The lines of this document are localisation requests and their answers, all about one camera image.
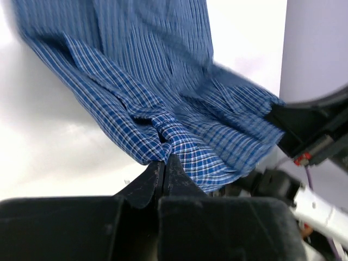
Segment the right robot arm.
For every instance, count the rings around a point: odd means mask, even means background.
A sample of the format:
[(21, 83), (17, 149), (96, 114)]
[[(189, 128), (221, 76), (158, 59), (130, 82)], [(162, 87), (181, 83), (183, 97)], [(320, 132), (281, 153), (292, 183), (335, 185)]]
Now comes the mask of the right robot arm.
[[(295, 165), (305, 169), (330, 160), (347, 171), (347, 87), (301, 103), (273, 105), (265, 119), (284, 132), (278, 146)], [(347, 214), (278, 168), (252, 171), (234, 185), (252, 196), (273, 197), (290, 207), (311, 231), (327, 237), (336, 260), (347, 260)]]

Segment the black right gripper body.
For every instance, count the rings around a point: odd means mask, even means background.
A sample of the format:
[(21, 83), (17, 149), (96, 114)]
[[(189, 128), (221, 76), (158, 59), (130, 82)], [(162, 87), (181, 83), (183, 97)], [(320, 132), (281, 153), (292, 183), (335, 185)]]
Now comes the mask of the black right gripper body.
[(264, 118), (284, 131), (278, 146), (297, 166), (328, 159), (347, 171), (347, 86), (317, 100), (273, 105)]

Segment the blue plaid long sleeve shirt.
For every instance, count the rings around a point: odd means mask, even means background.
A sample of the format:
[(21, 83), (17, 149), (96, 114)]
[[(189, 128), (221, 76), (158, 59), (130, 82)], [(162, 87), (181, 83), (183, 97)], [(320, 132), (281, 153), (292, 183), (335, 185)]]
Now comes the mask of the blue plaid long sleeve shirt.
[(138, 163), (176, 154), (205, 192), (248, 175), (282, 101), (213, 62), (205, 1), (13, 1), (18, 30)]

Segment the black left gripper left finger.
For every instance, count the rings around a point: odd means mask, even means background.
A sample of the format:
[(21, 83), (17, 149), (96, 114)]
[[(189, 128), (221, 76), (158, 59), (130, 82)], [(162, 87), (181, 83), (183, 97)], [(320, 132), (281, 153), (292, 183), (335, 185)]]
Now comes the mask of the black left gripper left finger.
[(113, 196), (1, 202), (1, 260), (156, 260), (164, 163)]

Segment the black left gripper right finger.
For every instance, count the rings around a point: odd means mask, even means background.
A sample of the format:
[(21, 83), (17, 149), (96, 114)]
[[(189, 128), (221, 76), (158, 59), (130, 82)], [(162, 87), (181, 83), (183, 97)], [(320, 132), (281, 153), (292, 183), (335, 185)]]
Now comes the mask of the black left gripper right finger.
[(280, 170), (243, 179), (250, 197), (207, 196), (176, 155), (158, 171), (159, 260), (305, 260), (290, 212), (301, 184)]

